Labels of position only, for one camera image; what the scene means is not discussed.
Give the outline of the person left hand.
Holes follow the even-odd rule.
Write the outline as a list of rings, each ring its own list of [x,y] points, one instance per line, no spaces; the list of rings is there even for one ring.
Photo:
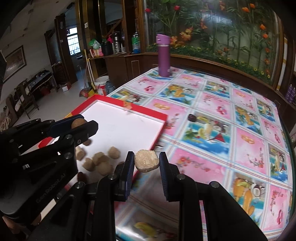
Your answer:
[[[19,224],[19,223],[15,223],[13,220],[9,219],[6,216],[3,216],[2,219],[5,222],[6,226],[10,229],[10,231],[13,234],[15,234],[15,233],[19,233],[22,230],[25,230],[28,227],[38,225],[41,222],[41,220],[42,220],[42,216],[41,216],[41,214],[39,214],[36,217],[36,219],[30,225],[27,225],[27,226],[22,225],[22,224]]]

